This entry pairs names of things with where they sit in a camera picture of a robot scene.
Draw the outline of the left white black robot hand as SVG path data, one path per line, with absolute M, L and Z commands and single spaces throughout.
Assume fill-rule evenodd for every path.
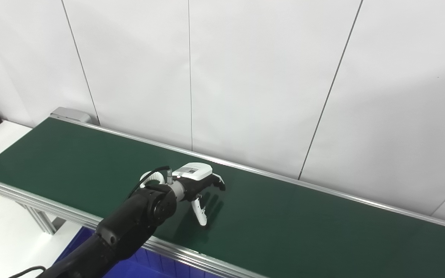
M 209 187 L 226 190 L 223 178 L 213 173 L 212 166 L 205 163 L 187 163 L 172 173 L 169 187 L 175 194 L 176 201 L 188 201 L 201 227 L 208 226 L 205 207 L 202 206 L 202 192 Z

